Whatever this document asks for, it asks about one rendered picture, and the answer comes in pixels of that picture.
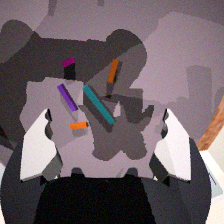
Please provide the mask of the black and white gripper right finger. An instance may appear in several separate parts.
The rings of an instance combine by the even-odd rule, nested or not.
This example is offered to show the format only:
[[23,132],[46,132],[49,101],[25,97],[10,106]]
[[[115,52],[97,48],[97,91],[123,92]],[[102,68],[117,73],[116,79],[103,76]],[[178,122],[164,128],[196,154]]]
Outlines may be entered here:
[[[167,119],[167,120],[166,120]],[[162,140],[149,167],[154,180],[170,187],[185,204],[192,224],[206,224],[211,207],[211,182],[194,139],[168,108],[162,120]]]

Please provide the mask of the orange rod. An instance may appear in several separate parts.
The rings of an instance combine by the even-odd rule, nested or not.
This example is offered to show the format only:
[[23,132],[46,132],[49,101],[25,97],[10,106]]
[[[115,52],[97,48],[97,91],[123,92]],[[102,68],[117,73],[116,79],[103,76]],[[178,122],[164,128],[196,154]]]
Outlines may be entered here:
[[79,123],[72,123],[70,125],[71,129],[79,129],[79,128],[86,128],[88,126],[87,121],[86,122],[79,122]]
[[113,79],[114,79],[114,76],[115,76],[115,73],[116,73],[118,63],[119,63],[118,60],[113,59],[107,82],[113,83]]

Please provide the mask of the short magenta rod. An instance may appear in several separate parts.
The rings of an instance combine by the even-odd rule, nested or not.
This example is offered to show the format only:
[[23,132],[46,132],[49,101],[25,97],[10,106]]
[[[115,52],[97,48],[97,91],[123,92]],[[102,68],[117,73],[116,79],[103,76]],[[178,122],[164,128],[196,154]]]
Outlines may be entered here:
[[74,61],[73,57],[71,57],[71,58],[69,58],[69,59],[67,59],[67,60],[65,60],[65,61],[63,61],[61,63],[63,65],[63,67],[65,68],[65,67],[75,63],[75,61]]

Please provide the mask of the turquoise rod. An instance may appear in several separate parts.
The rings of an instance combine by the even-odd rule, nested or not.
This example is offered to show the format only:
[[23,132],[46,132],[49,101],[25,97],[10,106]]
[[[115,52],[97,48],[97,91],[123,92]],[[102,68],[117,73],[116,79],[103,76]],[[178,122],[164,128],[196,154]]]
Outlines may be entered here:
[[110,125],[113,124],[114,119],[110,116],[110,114],[107,112],[107,110],[101,104],[101,102],[98,100],[98,98],[95,96],[95,94],[89,88],[89,86],[88,85],[84,86],[82,88],[82,90],[86,93],[86,95],[93,102],[93,104],[97,107],[97,109],[101,112],[101,114],[105,117],[105,119],[109,122],[109,124]]

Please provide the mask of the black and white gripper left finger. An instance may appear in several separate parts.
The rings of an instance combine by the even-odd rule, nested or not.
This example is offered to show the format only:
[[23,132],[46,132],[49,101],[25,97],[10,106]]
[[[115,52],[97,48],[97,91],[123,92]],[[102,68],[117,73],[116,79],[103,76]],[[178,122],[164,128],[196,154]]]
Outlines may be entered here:
[[19,139],[4,170],[0,206],[5,224],[17,224],[27,198],[44,183],[60,178],[63,162],[51,141],[50,110],[45,109]]

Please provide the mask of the purple rod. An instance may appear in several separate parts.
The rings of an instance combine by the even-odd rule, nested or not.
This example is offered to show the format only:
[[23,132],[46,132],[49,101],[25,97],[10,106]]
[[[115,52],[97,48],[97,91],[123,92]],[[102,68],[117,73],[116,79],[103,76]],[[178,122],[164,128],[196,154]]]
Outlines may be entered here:
[[71,98],[70,94],[68,93],[67,89],[65,88],[64,84],[60,84],[59,86],[57,86],[58,90],[60,91],[60,93],[62,94],[63,98],[65,99],[65,101],[67,102],[67,104],[69,105],[69,107],[71,108],[72,111],[77,110],[77,106],[74,103],[73,99]]

